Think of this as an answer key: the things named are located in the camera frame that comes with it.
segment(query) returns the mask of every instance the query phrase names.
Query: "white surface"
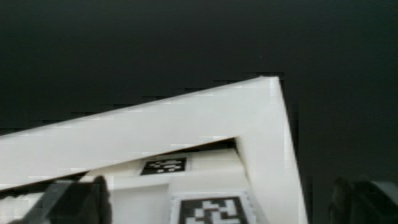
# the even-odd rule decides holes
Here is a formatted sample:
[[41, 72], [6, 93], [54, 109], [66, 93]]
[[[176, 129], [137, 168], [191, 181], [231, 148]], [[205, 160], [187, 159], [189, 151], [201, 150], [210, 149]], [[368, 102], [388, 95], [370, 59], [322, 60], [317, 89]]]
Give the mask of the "white surface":
[[[180, 157], [189, 158], [185, 172], [141, 176], [146, 161]], [[116, 190], [153, 186], [159, 184], [169, 184], [171, 177], [175, 176], [198, 176], [207, 174], [223, 175], [224, 172], [244, 173], [244, 165], [235, 149], [221, 149], [194, 153], [178, 153], [167, 156], [153, 156], [143, 160], [134, 160], [127, 163], [93, 170], [80, 181], [91, 182], [96, 176], [102, 175], [107, 179], [109, 189]]]
[[272, 224], [306, 224], [278, 78], [258, 78], [0, 137], [0, 188], [237, 137]]
[[203, 176], [173, 177], [169, 186], [169, 195], [208, 192], [247, 191], [251, 188], [242, 172], [231, 170], [223, 175], [217, 173]]
[[116, 190], [111, 203], [114, 224], [166, 224], [167, 185]]
[[25, 217], [41, 196], [43, 193], [32, 193], [18, 197], [9, 196], [0, 200], [0, 224], [8, 224]]

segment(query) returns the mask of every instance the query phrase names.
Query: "dark background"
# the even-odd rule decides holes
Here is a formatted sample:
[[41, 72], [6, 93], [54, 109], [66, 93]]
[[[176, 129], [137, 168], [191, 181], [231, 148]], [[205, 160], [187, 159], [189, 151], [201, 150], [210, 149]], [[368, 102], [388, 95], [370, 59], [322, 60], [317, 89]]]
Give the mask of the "dark background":
[[0, 134], [283, 72], [310, 219], [398, 182], [398, 2], [0, 2]]

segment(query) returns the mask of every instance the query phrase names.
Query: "edge of white panel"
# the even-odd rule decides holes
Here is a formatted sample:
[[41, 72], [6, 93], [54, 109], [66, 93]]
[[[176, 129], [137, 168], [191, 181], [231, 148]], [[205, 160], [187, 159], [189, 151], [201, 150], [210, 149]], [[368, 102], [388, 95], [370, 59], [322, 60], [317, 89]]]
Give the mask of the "edge of white panel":
[[0, 189], [237, 138], [271, 224], [308, 223], [278, 77], [0, 136]]

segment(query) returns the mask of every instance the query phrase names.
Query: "black object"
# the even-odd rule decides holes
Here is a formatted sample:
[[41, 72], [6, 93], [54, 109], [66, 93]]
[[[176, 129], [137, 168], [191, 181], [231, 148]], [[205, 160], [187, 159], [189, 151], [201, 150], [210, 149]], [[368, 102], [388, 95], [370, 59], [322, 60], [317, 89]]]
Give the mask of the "black object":
[[338, 178], [331, 224], [398, 224], [398, 187], [390, 182]]
[[187, 166], [187, 157], [148, 161], [141, 175], [183, 172], [185, 166]]
[[109, 196], [102, 176], [93, 183], [56, 181], [29, 214], [11, 224], [111, 224]]

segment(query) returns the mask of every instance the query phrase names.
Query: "dark gray surface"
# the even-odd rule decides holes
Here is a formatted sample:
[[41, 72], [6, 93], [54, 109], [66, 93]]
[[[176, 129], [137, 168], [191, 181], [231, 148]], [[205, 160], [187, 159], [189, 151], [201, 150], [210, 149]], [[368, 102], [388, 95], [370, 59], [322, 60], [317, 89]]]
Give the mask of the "dark gray surface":
[[327, 223], [336, 176], [398, 182], [397, 9], [384, 0], [2, 1], [2, 134], [281, 71]]

